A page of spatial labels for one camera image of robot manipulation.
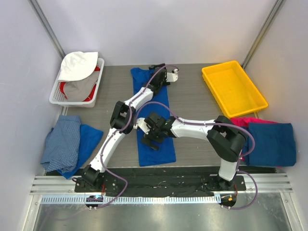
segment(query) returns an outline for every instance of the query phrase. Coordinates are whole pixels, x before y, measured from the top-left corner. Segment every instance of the white basket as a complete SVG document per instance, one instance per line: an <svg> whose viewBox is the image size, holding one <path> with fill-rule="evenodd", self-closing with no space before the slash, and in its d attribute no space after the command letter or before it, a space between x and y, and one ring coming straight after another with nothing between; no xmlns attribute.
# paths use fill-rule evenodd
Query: white basket
<svg viewBox="0 0 308 231"><path fill-rule="evenodd" d="M61 105L63 107L94 107L98 87L100 86L100 82L101 82L101 78L102 78L104 63L105 63L104 59L98 58L97 65L100 67L101 70L100 70L100 74L98 76L98 80L97 80L97 83L96 83L96 88L95 88L95 92L94 92L92 100L87 101L87 102L68 102L67 99L65 98L64 94L60 91L60 82L58 81L59 74L60 74L60 71L59 71L58 76L56 78L56 81L55 81L53 88L51 90L49 102L51 102L53 104Z"/></svg>

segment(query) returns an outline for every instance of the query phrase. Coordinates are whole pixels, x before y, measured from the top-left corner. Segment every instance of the yellow tray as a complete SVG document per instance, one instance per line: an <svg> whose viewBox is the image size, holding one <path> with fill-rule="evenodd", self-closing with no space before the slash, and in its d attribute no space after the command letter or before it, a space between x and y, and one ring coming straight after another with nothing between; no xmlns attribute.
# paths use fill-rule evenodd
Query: yellow tray
<svg viewBox="0 0 308 231"><path fill-rule="evenodd" d="M204 67L202 73L228 118L257 112L269 105L237 61Z"/></svg>

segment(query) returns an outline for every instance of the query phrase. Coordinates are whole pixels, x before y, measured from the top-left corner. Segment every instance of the metal floor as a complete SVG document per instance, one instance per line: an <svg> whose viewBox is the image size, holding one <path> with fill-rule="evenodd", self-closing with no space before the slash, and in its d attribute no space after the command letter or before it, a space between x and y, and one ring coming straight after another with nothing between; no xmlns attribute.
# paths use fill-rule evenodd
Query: metal floor
<svg viewBox="0 0 308 231"><path fill-rule="evenodd" d="M253 193L239 194L236 207L248 204ZM34 230L44 231L291 231L280 193L260 193L251 207L228 211L218 204L110 205L97 211L84 205L41 205ZM51 210L46 222L42 221Z"/></svg>
<svg viewBox="0 0 308 231"><path fill-rule="evenodd" d="M186 119L215 119L222 112L202 78L201 69L209 64L176 64L179 79L168 86L172 110ZM104 136L86 165L94 158L110 128L115 103L133 96L131 68L134 66L106 66L93 108L69 108L68 115L80 115L81 121L104 132ZM203 140L174 139L177 161L160 166L219 166L220 158L212 146ZM127 135L111 157L108 167L139 167L136 132Z"/></svg>

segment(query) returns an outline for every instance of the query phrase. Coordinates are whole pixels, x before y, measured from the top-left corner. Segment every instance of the blue towel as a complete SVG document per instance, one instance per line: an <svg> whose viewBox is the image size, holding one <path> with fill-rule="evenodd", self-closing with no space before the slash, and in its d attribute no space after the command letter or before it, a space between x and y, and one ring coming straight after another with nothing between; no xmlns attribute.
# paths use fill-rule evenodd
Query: blue towel
<svg viewBox="0 0 308 231"><path fill-rule="evenodd" d="M151 74L154 73L155 70L142 70L140 68L133 68L130 72L133 76L134 94L136 94L138 91L140 91L143 84L149 81ZM160 92L156 96L154 96L151 101L158 101L169 107L167 87L163 86ZM157 104L151 104L144 107L143 110L140 112L139 117L147 117L151 112L157 112L165 119L168 119L170 117L170 112L164 107ZM159 150L155 151L152 148L141 143L143 135L143 131L137 131L139 165L141 167L172 163L176 161L172 138L166 138L161 144L154 142L159 147Z"/></svg>
<svg viewBox="0 0 308 231"><path fill-rule="evenodd" d="M80 141L80 117L60 115L54 129L47 135L45 150L41 160L44 169L49 171L72 171L78 161Z"/></svg>
<svg viewBox="0 0 308 231"><path fill-rule="evenodd" d="M80 145L77 166L71 172L63 173L58 170L66 179L72 177L80 167L90 158L93 150L96 148L98 143L101 141L103 132L89 125L83 124L80 126Z"/></svg>
<svg viewBox="0 0 308 231"><path fill-rule="evenodd" d="M248 130L256 146L251 154L245 156L247 165L287 167L296 163L296 145L291 124L249 123ZM248 148L251 145L251 139L248 139Z"/></svg>

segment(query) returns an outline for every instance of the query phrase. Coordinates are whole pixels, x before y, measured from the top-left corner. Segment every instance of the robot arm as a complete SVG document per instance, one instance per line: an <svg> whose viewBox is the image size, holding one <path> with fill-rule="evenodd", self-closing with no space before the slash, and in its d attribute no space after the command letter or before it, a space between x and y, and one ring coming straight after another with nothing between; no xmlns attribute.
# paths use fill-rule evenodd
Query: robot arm
<svg viewBox="0 0 308 231"><path fill-rule="evenodd" d="M147 118L139 118L137 126L145 133L141 142L158 150L158 146L152 141L161 143L167 137L192 137L209 141L221 158L218 173L219 184L223 189L232 186L238 158L247 140L247 135L235 128L205 125L214 122L233 124L224 116L208 121L179 119L180 121L171 116L165 120L155 112Z"/></svg>
<svg viewBox="0 0 308 231"><path fill-rule="evenodd" d="M165 64L154 65L151 66L149 69L156 70L164 65ZM170 85L170 82L175 82L177 80L177 69L174 69L172 73L169 73L166 69L163 69L152 79L148 86L146 86L145 84L140 89L140 91L137 92L129 100L126 100L124 102L118 101L115 104L115 108L110 120L111 128L108 132L106 140L101 146L95 158L90 162L90 166L84 169L85 175L87 174L87 171L91 171L93 172L93 174L94 172L97 174L105 172L105 169L102 168L101 164L101 154L103 154L103 163L105 164L105 166L107 166L108 161L110 160L110 157L112 156L118 144L125 137L125 135L129 134L132 131L136 111L146 102L150 101L156 94L158 94L163 86ZM119 131L120 129L124 128L128 122L129 124L126 129L124 129L123 131Z"/></svg>

